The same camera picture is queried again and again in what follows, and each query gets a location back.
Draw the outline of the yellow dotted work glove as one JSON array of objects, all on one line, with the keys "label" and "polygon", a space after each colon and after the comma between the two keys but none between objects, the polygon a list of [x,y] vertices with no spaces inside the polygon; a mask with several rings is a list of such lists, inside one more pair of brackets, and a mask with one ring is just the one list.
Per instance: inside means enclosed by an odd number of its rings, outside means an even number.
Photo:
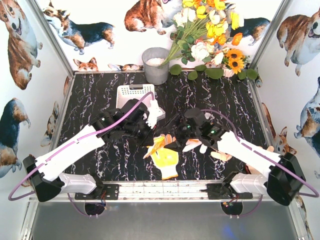
[{"label": "yellow dotted work glove", "polygon": [[[173,143],[175,137],[170,134],[165,135],[165,146]],[[179,163],[179,154],[176,151],[165,148],[165,146],[157,150],[154,154],[150,155],[153,164],[161,172],[161,179],[168,180],[178,177],[177,164]]]}]

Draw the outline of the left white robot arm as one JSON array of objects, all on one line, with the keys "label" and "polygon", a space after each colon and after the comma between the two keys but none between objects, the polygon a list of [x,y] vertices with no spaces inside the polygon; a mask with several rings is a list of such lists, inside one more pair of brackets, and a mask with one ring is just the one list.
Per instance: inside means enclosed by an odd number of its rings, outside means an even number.
[{"label": "left white robot arm", "polygon": [[157,124],[158,102],[146,106],[137,99],[128,100],[122,108],[100,113],[67,142],[40,156],[24,159],[29,182],[40,202],[60,194],[79,193],[98,199],[105,186],[95,173],[67,174],[64,170],[109,141],[127,137],[138,146],[152,146]]}]

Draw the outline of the white glove orange cuff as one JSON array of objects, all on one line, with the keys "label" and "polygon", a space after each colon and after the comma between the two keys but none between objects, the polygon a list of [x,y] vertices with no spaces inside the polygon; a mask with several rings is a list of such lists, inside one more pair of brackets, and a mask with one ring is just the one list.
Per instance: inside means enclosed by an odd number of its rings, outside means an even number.
[{"label": "white glove orange cuff", "polygon": [[153,145],[148,146],[147,153],[143,156],[143,159],[148,158],[150,155],[154,154],[157,150],[163,148],[166,144],[165,135],[160,135],[153,138]]}]

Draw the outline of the white knit glove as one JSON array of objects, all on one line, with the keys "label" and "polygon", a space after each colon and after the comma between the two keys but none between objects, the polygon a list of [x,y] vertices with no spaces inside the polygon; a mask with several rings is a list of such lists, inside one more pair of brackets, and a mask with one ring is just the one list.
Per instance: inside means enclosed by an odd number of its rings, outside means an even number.
[{"label": "white knit glove", "polygon": [[198,139],[189,139],[189,140],[187,140],[187,142],[185,144],[185,147],[183,148],[182,151],[183,152],[188,152],[188,151],[191,151],[191,150],[193,150],[193,149],[195,149],[197,147],[200,147],[199,152],[201,154],[204,154],[208,149],[208,147],[205,146],[200,140],[198,140]]}]

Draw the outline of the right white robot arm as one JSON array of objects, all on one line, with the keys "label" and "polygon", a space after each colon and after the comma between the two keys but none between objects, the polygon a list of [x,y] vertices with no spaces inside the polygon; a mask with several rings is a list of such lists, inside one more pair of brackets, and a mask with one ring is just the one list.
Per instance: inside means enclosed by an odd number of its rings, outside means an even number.
[{"label": "right white robot arm", "polygon": [[173,131],[176,138],[166,148],[181,152],[188,140],[197,139],[207,148],[229,154],[258,171],[258,174],[239,172],[232,176],[229,185],[235,193],[268,195],[278,204],[288,206],[306,181],[296,156],[260,148],[238,137],[235,130],[207,119],[206,112],[195,107],[184,114],[175,114],[163,127]]}]

